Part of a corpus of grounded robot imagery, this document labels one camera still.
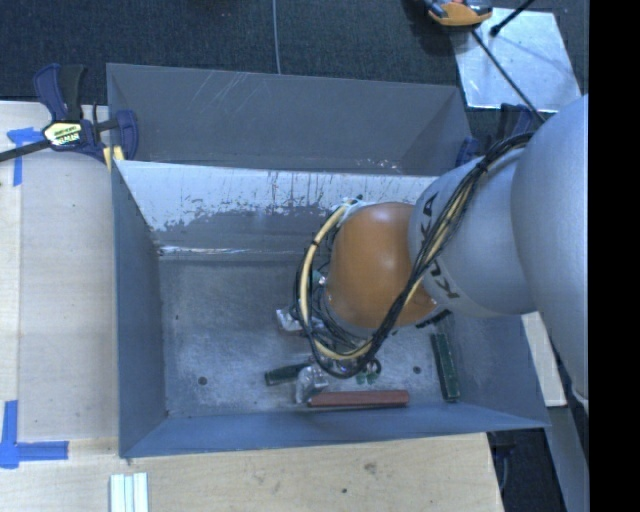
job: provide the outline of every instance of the blue clamp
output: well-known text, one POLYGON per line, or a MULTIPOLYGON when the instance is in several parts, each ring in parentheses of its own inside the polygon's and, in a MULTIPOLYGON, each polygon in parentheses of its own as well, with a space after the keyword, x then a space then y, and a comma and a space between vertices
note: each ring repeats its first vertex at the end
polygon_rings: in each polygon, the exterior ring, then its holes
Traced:
POLYGON ((84 66, 60 66, 49 64, 39 70, 33 84, 42 103, 51 114, 51 124, 45 127, 43 133, 54 151, 74 151, 91 156, 105 163, 105 144, 100 140, 100 132, 118 128, 120 131, 120 146, 127 159, 133 159, 138 149, 138 127, 135 114, 131 110, 119 110, 115 120, 98 123, 94 109, 94 122, 83 119, 82 107, 79 100, 79 85, 86 72, 84 66), (56 125, 75 130, 73 138, 52 140, 47 130, 56 125))
POLYGON ((16 469, 20 462, 36 460, 67 460, 69 441, 19 443, 18 401, 5 402, 0 441, 0 468, 16 469))

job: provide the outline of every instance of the orange object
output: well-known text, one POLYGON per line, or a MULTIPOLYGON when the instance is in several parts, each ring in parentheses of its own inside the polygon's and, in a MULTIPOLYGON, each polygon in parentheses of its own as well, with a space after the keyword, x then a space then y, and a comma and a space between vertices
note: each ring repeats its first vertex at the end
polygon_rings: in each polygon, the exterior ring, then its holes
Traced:
MULTIPOLYGON (((407 285, 412 261, 407 230, 413 206, 364 206, 338 231, 327 275, 325 303, 349 325, 377 328, 407 285)), ((417 323, 435 308, 420 287, 405 305, 398 327, 417 323)))

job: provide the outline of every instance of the blue tape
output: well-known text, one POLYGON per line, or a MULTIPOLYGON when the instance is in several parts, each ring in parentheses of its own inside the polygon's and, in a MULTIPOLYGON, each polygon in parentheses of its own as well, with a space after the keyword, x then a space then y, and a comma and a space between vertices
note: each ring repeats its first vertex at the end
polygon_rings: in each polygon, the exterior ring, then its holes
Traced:
MULTIPOLYGON (((16 145, 20 147, 23 144, 30 144, 32 142, 40 142, 44 139, 44 136, 38 130, 33 128, 20 128, 18 130, 10 130, 7 132, 7 137, 16 145)), ((13 186, 17 187, 22 183, 22 157, 19 156, 15 159, 13 164, 13 186)))
POLYGON ((67 460, 69 441, 19 443, 18 401, 5 402, 0 441, 0 468, 16 469, 20 462, 35 460, 67 460))

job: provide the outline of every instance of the black cable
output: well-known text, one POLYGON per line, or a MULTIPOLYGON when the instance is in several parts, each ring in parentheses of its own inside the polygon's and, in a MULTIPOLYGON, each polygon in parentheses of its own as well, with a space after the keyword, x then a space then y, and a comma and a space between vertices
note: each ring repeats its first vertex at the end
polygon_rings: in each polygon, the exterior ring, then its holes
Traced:
POLYGON ((278 14, 276 10, 276 0, 273 0, 271 5, 272 5, 272 12, 273 12, 273 39, 275 42, 275 50, 276 50, 276 70, 278 71, 278 74, 281 75, 282 70, 280 69, 280 49, 279 49, 280 44, 278 42, 278 14))
POLYGON ((516 91, 518 96, 520 96, 522 98, 522 101, 524 101, 526 103, 526 105, 529 107, 529 109, 531 109, 531 112, 538 118, 538 121, 540 121, 540 123, 544 123, 545 122, 545 118, 540 114, 540 112, 538 112, 538 109, 536 109, 536 107, 533 106, 533 103, 531 103, 531 100, 529 100, 529 98, 527 98, 527 96, 525 96, 524 92, 522 92, 522 90, 516 85, 516 83, 507 74, 507 72, 500 65, 500 63, 495 58, 493 53, 491 53, 491 50, 489 50, 489 48, 487 48, 487 45, 484 44, 484 41, 482 41, 482 38, 477 34, 477 32, 475 30, 472 30, 471 34, 473 35, 473 38, 478 42, 478 44, 482 47, 482 49, 485 51, 487 56, 496 65, 496 67, 498 68, 498 71, 500 71, 500 74, 504 77, 504 79, 507 82, 509 82, 509 85, 511 85, 511 87, 513 87, 513 90, 516 91))
MULTIPOLYGON (((384 341, 387 339, 390 332, 393 330, 395 323, 401 311, 403 310, 405 302, 407 301, 414 285, 416 285, 418 281, 422 280, 424 274, 426 273, 433 260, 441 253, 441 251, 444 249, 446 244, 449 242, 451 237, 455 234, 458 227, 460 226, 462 218, 466 213, 468 205, 471 202, 480 178, 488 172, 489 167, 500 157, 502 157, 512 149, 526 144, 532 136, 532 132, 518 134, 494 144, 489 149, 489 151, 487 151, 487 154, 484 156, 484 158, 480 160, 474 166, 474 168, 471 169, 471 171, 463 177, 451 197, 448 199, 443 210, 438 215, 436 221, 433 224, 433 227, 431 228, 429 233, 427 233, 418 256, 414 261, 407 285, 400 292, 396 300, 389 308, 387 314, 385 315, 385 318, 381 322, 378 329, 376 329, 376 331, 373 333, 369 342, 369 349, 363 355, 355 359, 355 363, 353 363, 350 359, 340 359, 339 361, 334 359, 332 361, 334 364, 348 365, 343 366, 339 370, 336 370, 331 367, 330 364, 327 364, 325 360, 329 358, 319 353, 314 340, 322 343, 325 347, 329 348, 329 344, 335 345, 335 339, 332 339, 331 336, 327 336, 326 333, 314 330, 313 326, 309 325, 303 315, 300 314, 300 311, 297 311, 299 321, 305 331, 305 334, 310 340, 313 356, 323 370, 325 370, 330 375, 333 375, 334 377, 348 379, 363 371, 367 367, 367 365, 374 360, 376 353, 378 352, 384 341)), ((300 276, 302 273, 301 268, 302 263, 299 267, 298 272, 296 273, 296 308, 299 307, 299 297, 297 293, 300 289, 299 284, 300 276)), ((309 283, 307 293, 309 295, 308 302, 311 303, 311 300, 313 298, 312 282, 309 283)), ((321 318, 324 322, 326 320, 326 315, 321 315, 321 318)))

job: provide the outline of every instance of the wooden surface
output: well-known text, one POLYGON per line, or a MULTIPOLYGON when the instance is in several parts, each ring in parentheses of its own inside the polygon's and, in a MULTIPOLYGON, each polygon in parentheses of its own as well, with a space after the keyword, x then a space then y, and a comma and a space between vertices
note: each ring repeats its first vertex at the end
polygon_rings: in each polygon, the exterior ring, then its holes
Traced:
MULTIPOLYGON (((38 104, 0 103, 0 131, 40 127, 46 121, 47 112, 38 104)), ((0 149, 9 147, 2 140, 0 149)), ((68 176, 64 176, 64 166, 76 164, 87 168, 95 165, 87 157, 53 154, 48 150, 30 155, 29 160, 29 166, 61 172, 63 183, 72 175, 68 172, 68 176), (55 166, 62 166, 62 171, 55 170, 55 166)), ((87 261, 87 258, 97 258, 101 261, 97 268, 104 269, 100 265, 109 262, 112 255, 96 253, 96 244, 103 241, 87 238, 82 243, 68 239, 66 247, 80 251, 84 256, 75 255, 66 260, 71 268, 65 271, 65 275, 71 276, 70 280, 57 279, 55 274, 47 273, 47 270, 59 272, 60 262, 65 261, 51 249, 55 244, 43 245, 42 240, 29 235, 22 240, 23 251, 40 247, 44 252, 32 254, 32 257, 37 256, 30 264, 30 272, 34 272, 35 277, 28 278, 29 285, 25 288, 25 276, 20 277, 21 202, 23 194, 29 193, 26 187, 33 183, 36 171, 28 173, 25 167, 25 183, 21 187, 13 187, 12 169, 12 162, 0 165, 0 400, 13 400, 19 394, 19 411, 23 403, 40 404, 42 409, 31 408, 29 414, 21 416, 23 423, 39 419, 29 425, 34 438, 46 437, 45 434, 53 431, 60 434, 72 432, 76 438, 64 437, 72 439, 67 461, 29 462, 22 463, 17 470, 0 470, 0 511, 107 510, 110 475, 136 472, 149 475, 152 512, 503 510, 484 434, 132 461, 120 459, 117 456, 117 438, 101 435, 99 429, 93 431, 94 435, 86 435, 86 439, 78 438, 88 432, 83 430, 87 425, 93 425, 91 428, 94 429, 100 426, 99 418, 104 418, 104 411, 113 407, 113 390, 117 383, 100 384, 104 375, 112 371, 110 365, 115 360, 109 359, 113 354, 110 349, 105 349, 104 336, 108 328, 105 330, 105 324, 99 318, 94 319, 95 324, 90 318, 98 310, 103 315, 101 318, 106 318, 112 315, 112 310, 106 305, 105 310, 96 309, 96 305, 106 304, 101 301, 105 300, 104 294, 108 294, 105 292, 107 288, 102 288, 107 285, 103 281, 104 275, 101 274, 97 281, 95 275, 89 275, 95 272, 96 267, 92 265, 96 262, 87 261), (38 279, 42 280, 41 288, 37 286, 38 279), (93 288, 79 292, 81 288, 78 286, 93 288), (44 312, 47 314, 43 313, 41 321, 50 328, 42 325, 38 328, 37 309, 32 309, 29 325, 24 323, 25 318, 20 318, 19 306, 26 300, 24 294, 20 295, 21 289, 28 291, 29 297, 35 297, 36 302, 29 307, 38 301, 45 307, 49 302, 51 309, 44 312), (53 291, 56 289, 62 303, 66 300, 65 294, 80 293, 77 304, 82 314, 88 317, 65 320, 52 315, 52 312, 59 311, 56 308, 60 306, 54 304, 57 295, 53 291), (69 328, 72 325, 84 328, 74 330, 69 328), (62 329, 64 336, 56 329, 62 329), (27 344, 25 339, 30 335, 33 336, 27 344), (43 343, 50 346, 44 350, 43 343), (67 395, 75 398, 70 401, 67 395), (98 406, 94 404, 93 409, 86 409, 86 403, 92 400, 97 400, 98 406), (74 407, 85 408, 80 418, 69 414, 74 407)), ((78 180, 73 183, 73 186, 79 186, 78 180)), ((77 208, 84 203, 69 203, 67 198, 67 202, 57 206, 64 215, 75 215, 73 204, 77 208)), ((50 205, 53 205, 51 208, 56 207, 53 199, 50 205)), ((46 237, 55 236, 56 230, 64 226, 60 217, 51 215, 52 211, 40 212, 38 222, 42 225, 38 229, 46 237), (49 231, 46 222, 50 223, 49 231)), ((91 213, 94 210, 85 209, 85 213, 87 211, 91 213)), ((25 217, 36 218, 32 211, 27 214, 25 217)), ((67 220, 79 222, 73 217, 67 220)), ((24 425, 19 425, 19 432, 24 430, 24 425)))
POLYGON ((502 511, 486 436, 137 459, 117 439, 0 473, 0 510, 108 510, 109 476, 147 472, 151 512, 502 511))

